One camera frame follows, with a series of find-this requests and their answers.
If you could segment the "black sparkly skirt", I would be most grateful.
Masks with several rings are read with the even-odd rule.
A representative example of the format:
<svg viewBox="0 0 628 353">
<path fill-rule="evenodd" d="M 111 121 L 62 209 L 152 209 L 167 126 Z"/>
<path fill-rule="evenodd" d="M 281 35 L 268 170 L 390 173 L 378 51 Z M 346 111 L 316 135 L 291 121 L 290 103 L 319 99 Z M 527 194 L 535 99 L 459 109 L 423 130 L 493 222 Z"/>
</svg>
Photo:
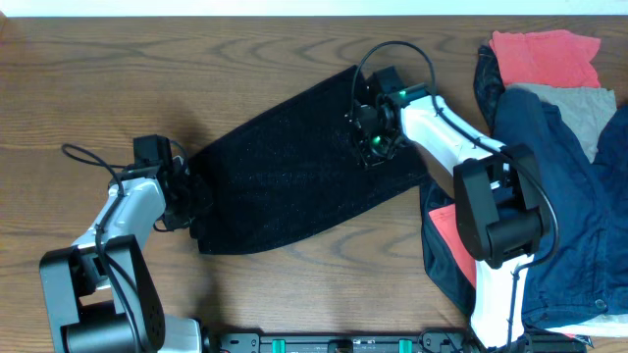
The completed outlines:
<svg viewBox="0 0 628 353">
<path fill-rule="evenodd" d="M 272 250 L 331 227 L 429 178 L 412 147 L 364 168 L 346 113 L 367 95 L 354 67 L 237 127 L 196 153 L 192 172 L 213 205 L 190 227 L 198 250 L 242 255 Z"/>
</svg>

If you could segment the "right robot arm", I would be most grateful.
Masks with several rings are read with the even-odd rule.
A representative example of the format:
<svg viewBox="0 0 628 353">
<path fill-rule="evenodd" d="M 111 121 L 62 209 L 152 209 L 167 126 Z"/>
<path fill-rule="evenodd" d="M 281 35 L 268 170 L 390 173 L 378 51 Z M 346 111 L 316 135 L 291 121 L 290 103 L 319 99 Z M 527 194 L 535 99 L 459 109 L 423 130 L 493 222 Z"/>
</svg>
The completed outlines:
<svg viewBox="0 0 628 353">
<path fill-rule="evenodd" d="M 443 97 L 411 88 L 371 105 L 352 101 L 347 116 L 366 165 L 414 143 L 449 172 L 457 236 L 476 271 L 472 329 L 485 347 L 511 350 L 524 332 L 522 282 L 541 260 L 542 238 L 557 228 L 533 151 L 486 136 Z"/>
</svg>

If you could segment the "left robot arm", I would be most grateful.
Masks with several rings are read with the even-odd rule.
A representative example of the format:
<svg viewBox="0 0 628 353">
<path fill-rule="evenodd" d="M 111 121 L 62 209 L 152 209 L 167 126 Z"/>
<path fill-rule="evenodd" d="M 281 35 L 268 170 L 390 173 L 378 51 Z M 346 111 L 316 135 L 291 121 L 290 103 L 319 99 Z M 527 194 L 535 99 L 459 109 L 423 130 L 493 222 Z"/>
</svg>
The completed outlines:
<svg viewBox="0 0 628 353">
<path fill-rule="evenodd" d="M 71 246 L 39 263 L 56 352 L 207 352 L 196 319 L 165 314 L 142 249 L 156 222 L 176 215 L 188 173 L 181 157 L 138 157 Z"/>
</svg>

